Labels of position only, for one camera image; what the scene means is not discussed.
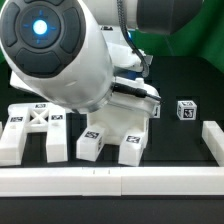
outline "white foam block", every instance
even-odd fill
[[[120,196],[120,168],[83,168],[83,196]]]
[[[122,195],[223,195],[224,168],[121,168]]]
[[[203,123],[202,138],[219,166],[224,166],[224,133],[215,121]]]
[[[128,131],[123,138],[119,151],[119,164],[138,166],[144,149],[145,133]]]
[[[99,126],[89,126],[77,141],[76,157],[95,162],[105,144],[106,129]]]
[[[66,112],[59,106],[49,111],[46,150],[48,162],[68,160]]]
[[[82,168],[2,169],[0,197],[82,195]]]
[[[0,141],[0,165],[20,165],[26,143],[25,125],[29,122],[28,108],[12,110]]]

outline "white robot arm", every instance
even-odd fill
[[[172,33],[202,0],[6,0],[0,45],[14,73],[37,94],[80,113],[102,107],[113,65],[99,25]]]

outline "black table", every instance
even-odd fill
[[[10,70],[0,67],[0,120],[7,121],[10,104],[43,99],[9,86]],[[150,120],[150,141],[140,166],[218,166],[201,138],[202,123],[217,121],[224,127],[224,75],[201,58],[155,57],[148,84],[165,103],[161,119]],[[198,106],[195,121],[180,121],[178,100],[192,99]],[[77,160],[75,142],[86,127],[85,116],[67,116],[69,161],[47,164],[45,134],[30,134],[23,167],[120,166],[118,147],[105,146],[96,163]],[[2,223],[223,223],[224,197],[131,196],[2,198]]]

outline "black and white cube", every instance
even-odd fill
[[[178,101],[177,116],[180,120],[196,120],[197,105],[192,100]]]

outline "printed symbol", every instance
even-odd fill
[[[63,116],[62,115],[53,115],[51,117],[51,120],[62,120],[63,119]]]
[[[128,138],[127,138],[127,142],[131,142],[131,143],[139,143],[140,140],[141,140],[141,138],[134,137],[134,136],[128,136]]]
[[[93,139],[97,139],[98,136],[99,136],[99,133],[91,132],[91,131],[88,131],[85,135],[86,138],[93,138]]]
[[[102,147],[102,137],[101,137],[100,140],[99,140],[98,151],[100,151],[101,147]]]
[[[158,107],[156,107],[155,117],[157,117],[157,116],[158,116],[158,110],[159,110],[159,108],[158,108]]]
[[[23,117],[12,117],[11,118],[11,122],[22,122],[23,121]]]
[[[193,118],[194,110],[193,109],[184,109],[184,118]]]
[[[178,115],[181,116],[181,106],[178,107]]]
[[[46,104],[37,104],[35,108],[45,108]]]
[[[190,101],[186,101],[186,102],[182,102],[182,104],[184,105],[184,106],[193,106],[193,103],[192,102],[190,102]]]

